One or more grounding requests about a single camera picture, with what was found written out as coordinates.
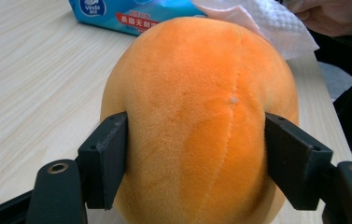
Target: wood grain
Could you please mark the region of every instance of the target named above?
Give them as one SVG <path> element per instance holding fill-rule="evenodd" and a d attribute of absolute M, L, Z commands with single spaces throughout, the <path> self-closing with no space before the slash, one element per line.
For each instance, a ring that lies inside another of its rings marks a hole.
<path fill-rule="evenodd" d="M 106 80 L 134 41 L 79 24 L 66 0 L 0 0 L 0 203 L 33 188 L 50 161 L 74 159 L 99 122 Z M 289 62 L 301 105 L 301 127 L 351 154 L 313 54 Z M 90 223 L 122 223 L 115 210 L 89 211 Z M 274 223 L 321 223 L 320 212 L 286 205 Z"/>

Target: blue tissue box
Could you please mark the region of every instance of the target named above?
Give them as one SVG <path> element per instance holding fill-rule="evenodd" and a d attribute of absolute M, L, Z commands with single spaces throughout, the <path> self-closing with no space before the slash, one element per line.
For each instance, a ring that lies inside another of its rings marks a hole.
<path fill-rule="evenodd" d="M 69 0 L 77 21 L 141 35 L 161 21 L 204 15 L 190 0 Z"/>

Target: black mechanical part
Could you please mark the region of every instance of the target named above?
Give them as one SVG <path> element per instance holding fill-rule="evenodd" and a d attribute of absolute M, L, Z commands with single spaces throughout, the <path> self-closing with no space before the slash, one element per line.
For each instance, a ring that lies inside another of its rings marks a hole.
<path fill-rule="evenodd" d="M 22 224 L 27 216 L 32 190 L 0 204 L 0 223 Z"/>
<path fill-rule="evenodd" d="M 112 208 L 125 171 L 127 125 L 126 112 L 108 117 L 78 150 L 88 208 Z"/>
<path fill-rule="evenodd" d="M 27 224 L 88 223 L 77 163 L 59 160 L 43 166 L 36 176 Z"/>
<path fill-rule="evenodd" d="M 328 191 L 324 192 L 324 223 L 352 223 L 352 161 L 342 161 L 338 164 L 331 183 L 328 191 L 336 195 L 336 199 L 332 197 L 332 200 L 328 200 L 327 195 L 330 194 Z"/>
<path fill-rule="evenodd" d="M 269 175 L 297 210 L 316 210 L 321 172 L 332 151 L 289 120 L 266 114 Z"/>

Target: orange plush ball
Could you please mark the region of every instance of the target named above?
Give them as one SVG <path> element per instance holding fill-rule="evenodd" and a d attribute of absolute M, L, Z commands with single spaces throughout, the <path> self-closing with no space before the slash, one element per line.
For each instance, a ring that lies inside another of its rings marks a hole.
<path fill-rule="evenodd" d="M 284 196 L 267 174 L 265 112 L 298 120 L 288 65 L 260 36 L 179 18 L 140 35 L 113 69 L 102 119 L 127 111 L 115 207 L 129 223 L 270 222 Z"/>

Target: person's hand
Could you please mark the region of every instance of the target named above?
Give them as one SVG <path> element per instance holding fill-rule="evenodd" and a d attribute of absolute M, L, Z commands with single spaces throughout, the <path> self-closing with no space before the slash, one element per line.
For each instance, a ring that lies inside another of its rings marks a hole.
<path fill-rule="evenodd" d="M 352 35 L 352 0 L 285 0 L 284 5 L 315 32 Z"/>

